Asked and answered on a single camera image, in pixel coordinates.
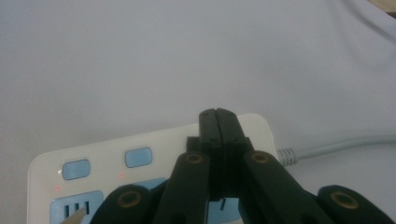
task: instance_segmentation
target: white surface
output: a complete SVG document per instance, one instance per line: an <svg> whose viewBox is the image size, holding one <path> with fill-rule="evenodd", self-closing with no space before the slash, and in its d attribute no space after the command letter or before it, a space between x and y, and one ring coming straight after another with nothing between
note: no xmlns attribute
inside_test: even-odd
<svg viewBox="0 0 396 224"><path fill-rule="evenodd" d="M26 220L34 157L210 107L265 116L277 147L395 134L396 22L343 2L0 1L2 223ZM309 189L360 189L396 219L394 150L357 155L290 170Z"/></svg>
<svg viewBox="0 0 396 224"><path fill-rule="evenodd" d="M277 157L274 138L263 117L244 115L239 117L239 122L256 150ZM27 222L50 223L50 203L58 198L95 190L100 190L107 197L119 186L154 178L169 178L177 157L186 152L188 136L199 136L196 124L67 148L36 157L29 168ZM151 149L152 163L128 168L125 165L125 153L142 147ZM65 181L62 174L64 164L80 160L90 162L91 173L84 178Z"/></svg>

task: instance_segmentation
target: power cord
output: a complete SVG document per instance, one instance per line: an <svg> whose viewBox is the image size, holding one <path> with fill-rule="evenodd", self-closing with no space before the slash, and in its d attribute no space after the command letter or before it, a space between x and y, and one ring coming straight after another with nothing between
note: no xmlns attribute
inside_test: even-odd
<svg viewBox="0 0 396 224"><path fill-rule="evenodd" d="M279 162L283 166L289 166L297 164L298 160L322 156L345 149L385 144L396 144L396 135L355 138L351 140L346 140L344 142L311 149L293 150L292 148L284 148L277 150L276 153L279 158Z"/></svg>

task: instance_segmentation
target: brown object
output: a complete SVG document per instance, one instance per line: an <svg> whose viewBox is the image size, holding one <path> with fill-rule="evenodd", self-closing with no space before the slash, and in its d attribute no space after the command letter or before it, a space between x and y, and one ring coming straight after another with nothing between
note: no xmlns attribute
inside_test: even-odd
<svg viewBox="0 0 396 224"><path fill-rule="evenodd" d="M370 3L396 19L396 0L368 0Z"/></svg>

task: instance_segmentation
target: extension cord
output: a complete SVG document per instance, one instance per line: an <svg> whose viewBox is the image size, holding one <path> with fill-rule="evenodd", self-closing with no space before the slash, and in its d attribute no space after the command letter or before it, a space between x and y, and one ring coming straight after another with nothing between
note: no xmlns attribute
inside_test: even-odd
<svg viewBox="0 0 396 224"><path fill-rule="evenodd" d="M256 114L238 116L238 119L245 136L250 138L254 148L271 153L277 158L268 122ZM30 165L28 175L27 223L53 224L62 222L59 218L56 219L59 216L57 213L64 212L62 210L64 208L71 209L69 206L78 206L78 202L73 203L73 200L92 203L90 197L95 197L95 200L102 197L105 199L119 186L157 178L168 178L172 174L177 157L186 151L187 137L198 136L198 132L198 124L192 124L48 152L36 157ZM149 148L152 156L150 163L129 168L126 165L125 154L142 148ZM76 161L82 165L79 167L82 167L83 171L77 170L74 173L76 170L73 171L72 167L72 173L69 174L69 170L67 172L64 170L66 169L64 167L73 165ZM65 176L66 178L71 176L72 179L65 180ZM91 214L90 218L98 204L99 202L93 205L87 204ZM65 212L68 216L72 215L68 210ZM239 219L233 223L243 222Z"/></svg>

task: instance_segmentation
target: white power strip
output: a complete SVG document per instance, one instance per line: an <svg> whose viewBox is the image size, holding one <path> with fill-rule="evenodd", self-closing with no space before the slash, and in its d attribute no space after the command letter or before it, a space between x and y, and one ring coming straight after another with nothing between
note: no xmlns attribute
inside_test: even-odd
<svg viewBox="0 0 396 224"><path fill-rule="evenodd" d="M267 121L256 114L238 116L238 119L254 148L271 153L277 158ZM27 223L60 223L51 214L54 211L51 209L59 205L54 202L64 203L64 200L59 200L64 197L83 197L87 192L96 192L103 194L105 199L119 186L168 178L177 157L186 151L188 136L198 136L198 124L67 148L36 157L30 165L28 175ZM149 148L152 159L147 165L142 163L129 168L125 159L127 152L138 152L137 149L142 148L146 151Z"/></svg>

